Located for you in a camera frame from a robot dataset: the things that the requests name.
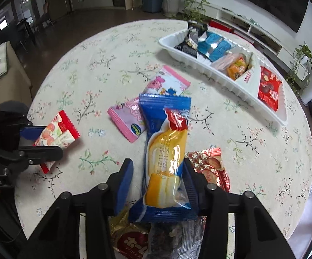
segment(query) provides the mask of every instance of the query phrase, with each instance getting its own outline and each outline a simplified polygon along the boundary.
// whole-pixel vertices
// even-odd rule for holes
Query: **red box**
[[[213,20],[211,20],[211,21],[209,22],[209,26],[215,27],[215,28],[217,28],[217,29],[221,29],[221,30],[226,31],[226,32],[229,32],[229,33],[233,33],[233,32],[234,32],[234,28],[225,26],[225,25],[223,25],[223,24],[221,24],[221,23],[218,23],[218,22],[216,22],[216,21],[213,21]]]

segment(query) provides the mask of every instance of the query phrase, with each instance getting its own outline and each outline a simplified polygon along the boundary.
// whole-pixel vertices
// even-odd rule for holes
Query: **window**
[[[0,10],[0,30],[7,27],[14,20],[11,3]]]
[[[2,22],[0,22],[0,30],[4,29],[7,26],[7,21],[4,19]]]
[[[14,5],[18,20],[26,19],[29,24],[36,20],[32,10],[31,0],[14,0]]]

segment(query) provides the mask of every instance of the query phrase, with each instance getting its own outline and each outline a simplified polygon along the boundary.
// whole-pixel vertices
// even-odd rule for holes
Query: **pink candy wrapper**
[[[177,74],[167,65],[148,83],[143,93],[161,95],[180,95],[191,83]],[[133,143],[145,130],[143,116],[138,105],[139,97],[125,103],[112,106],[108,114],[121,133]]]
[[[60,111],[52,122],[41,132],[40,137],[35,141],[34,146],[59,146],[66,149],[72,142],[80,137],[67,117],[64,110]],[[41,164],[44,173],[48,173],[55,162]]]

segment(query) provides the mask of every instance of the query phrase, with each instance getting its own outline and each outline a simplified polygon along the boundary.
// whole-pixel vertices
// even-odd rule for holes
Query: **white planter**
[[[309,85],[302,91],[300,98],[302,102],[307,105],[312,100],[312,71],[309,71]]]
[[[165,16],[176,16],[179,12],[180,0],[163,0],[163,10]]]
[[[302,65],[305,65],[306,62],[307,62],[307,60],[309,60],[309,58],[308,58],[306,55],[304,55],[304,56],[302,57],[302,59],[300,60],[300,63],[301,63]]]

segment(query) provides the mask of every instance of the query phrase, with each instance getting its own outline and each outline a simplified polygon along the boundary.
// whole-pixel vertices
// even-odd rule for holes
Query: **chair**
[[[34,23],[32,23],[31,26],[32,26],[32,28],[37,28],[37,30],[38,30],[38,26],[41,25],[43,22],[48,24],[47,21],[49,21],[51,23],[51,25],[53,25],[53,27],[55,28],[53,22],[50,19],[49,2],[46,2],[43,5],[43,15],[38,20],[36,20]]]
[[[24,50],[27,52],[22,41],[24,40],[25,35],[23,31],[18,31],[17,22],[11,22],[7,27],[1,30],[0,32],[0,43],[10,41],[12,47],[16,49],[18,44],[21,44]]]

